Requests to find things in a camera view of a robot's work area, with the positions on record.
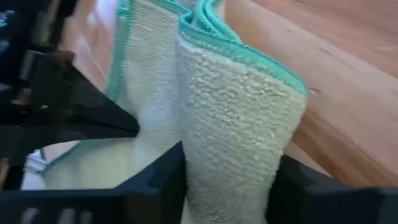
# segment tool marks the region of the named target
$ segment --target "microfiber cloth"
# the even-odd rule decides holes
[[[106,95],[134,139],[83,141],[49,164],[49,189],[112,188],[182,140],[185,223],[263,223],[280,157],[307,103],[301,79],[243,45],[223,1],[122,1]]]

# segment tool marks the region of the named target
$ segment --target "towel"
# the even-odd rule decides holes
[[[183,223],[263,223],[307,89],[279,62],[242,44],[222,21],[223,4],[121,3],[106,95],[141,131],[134,139],[83,141],[47,167],[48,188],[115,187],[182,140]]]

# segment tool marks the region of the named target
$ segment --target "textured fabric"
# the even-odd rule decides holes
[[[46,183],[114,187],[182,140],[183,223],[263,223],[305,85],[241,43],[214,8],[222,1],[184,1],[195,13],[176,2],[130,0],[118,14],[106,94],[138,119],[138,137],[85,141],[46,170]]]
[[[118,21],[118,35],[127,32],[128,38],[116,43],[124,50],[115,49],[120,64],[113,68],[106,94],[137,118],[140,133],[134,139],[104,139],[80,144],[44,172],[50,189],[115,187],[180,140],[175,111],[178,98],[174,56],[177,14],[150,1],[134,1],[131,7],[134,14],[123,14]],[[125,25],[129,16],[134,19]]]

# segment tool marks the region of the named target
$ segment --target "folded towel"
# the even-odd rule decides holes
[[[45,182],[115,187],[182,140],[190,222],[262,223],[306,87],[241,43],[220,19],[222,1],[177,2],[130,0],[119,8],[106,94],[137,118],[138,137],[84,141],[49,165]]]

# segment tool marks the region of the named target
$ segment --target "fabric fold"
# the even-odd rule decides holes
[[[223,4],[121,4],[106,95],[142,131],[135,139],[84,141],[49,165],[50,189],[115,187],[182,140],[192,221],[263,223],[307,90],[279,62],[242,44],[221,19]]]

